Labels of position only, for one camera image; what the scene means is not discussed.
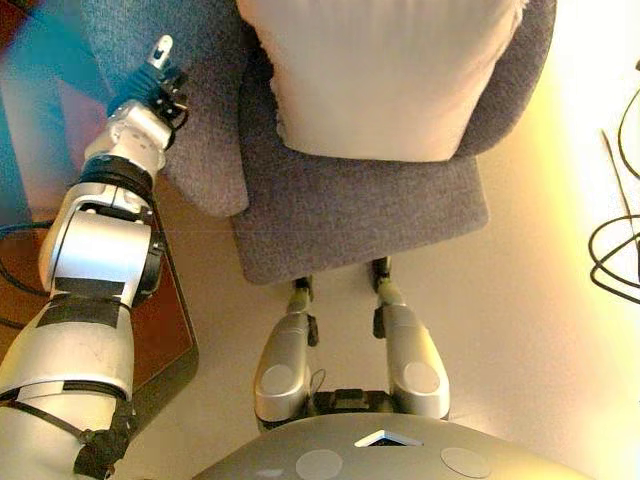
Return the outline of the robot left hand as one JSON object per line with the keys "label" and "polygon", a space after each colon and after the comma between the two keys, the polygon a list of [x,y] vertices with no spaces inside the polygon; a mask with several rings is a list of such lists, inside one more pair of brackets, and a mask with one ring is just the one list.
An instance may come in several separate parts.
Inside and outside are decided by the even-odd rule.
{"label": "robot left hand", "polygon": [[173,46],[171,35],[161,35],[145,62],[127,78],[120,93],[122,102],[140,102],[172,131],[178,131],[189,118],[187,95],[183,91],[188,75],[171,63]]}

